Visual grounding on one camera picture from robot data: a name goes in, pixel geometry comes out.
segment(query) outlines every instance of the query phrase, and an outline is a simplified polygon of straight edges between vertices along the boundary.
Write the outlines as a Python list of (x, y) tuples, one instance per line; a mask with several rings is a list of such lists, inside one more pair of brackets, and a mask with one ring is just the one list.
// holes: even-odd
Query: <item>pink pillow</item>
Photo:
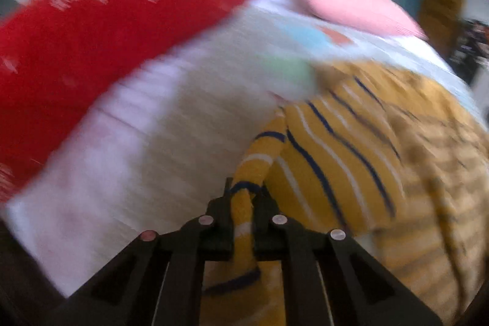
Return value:
[(335, 24), (379, 36), (417, 36), (421, 27), (391, 0), (304, 0), (313, 14)]

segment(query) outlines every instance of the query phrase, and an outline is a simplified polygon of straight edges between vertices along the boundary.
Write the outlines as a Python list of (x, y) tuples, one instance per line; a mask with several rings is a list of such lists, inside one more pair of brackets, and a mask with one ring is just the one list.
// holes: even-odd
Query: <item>red pillow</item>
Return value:
[(107, 88), (245, 0), (32, 0), (0, 27), (0, 202)]
[(426, 39), (421, 27), (391, 0), (304, 0), (313, 14), (335, 24), (379, 36), (414, 35)]

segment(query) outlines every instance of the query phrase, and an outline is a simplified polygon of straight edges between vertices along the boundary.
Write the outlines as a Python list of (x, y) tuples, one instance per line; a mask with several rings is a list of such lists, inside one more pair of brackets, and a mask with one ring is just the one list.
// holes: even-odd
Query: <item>yellow cloth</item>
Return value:
[(250, 196), (263, 184), (311, 230), (372, 233), (378, 259), (445, 323), (477, 292), (485, 132), (423, 76), (374, 62), (335, 67), (344, 74), (324, 95), (278, 110), (236, 170), (235, 255), (206, 269), (201, 324), (285, 325), (280, 265), (252, 255)]

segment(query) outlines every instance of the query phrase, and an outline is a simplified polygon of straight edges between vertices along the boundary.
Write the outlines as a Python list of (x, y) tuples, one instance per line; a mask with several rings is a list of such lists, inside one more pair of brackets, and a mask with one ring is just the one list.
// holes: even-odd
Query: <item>silver bolt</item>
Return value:
[(343, 230), (332, 230), (329, 234), (334, 240), (344, 240), (346, 238), (345, 231)]
[(201, 215), (199, 217), (200, 225), (211, 225), (214, 222), (214, 218), (211, 215)]
[(158, 234), (155, 231), (146, 230), (146, 231), (141, 232), (141, 235), (139, 235), (139, 238), (143, 242), (151, 242), (152, 240), (155, 240), (156, 239), (156, 236), (157, 235)]
[(272, 217), (272, 221), (274, 224), (277, 225), (284, 225), (287, 224), (287, 217), (285, 217), (282, 214), (276, 214), (275, 216)]

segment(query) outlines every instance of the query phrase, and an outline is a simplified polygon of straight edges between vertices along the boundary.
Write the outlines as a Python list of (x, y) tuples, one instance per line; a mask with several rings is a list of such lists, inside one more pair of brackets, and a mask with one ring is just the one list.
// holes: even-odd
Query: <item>yellow striped fabric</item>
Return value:
[(280, 266), (252, 255), (250, 197), (263, 185), (311, 230), (372, 233), (378, 259), (445, 323), (475, 295), (486, 255), (485, 133), (423, 76), (375, 62), (335, 68), (322, 96), (277, 111), (236, 170), (235, 255), (206, 269), (201, 324), (285, 325)]

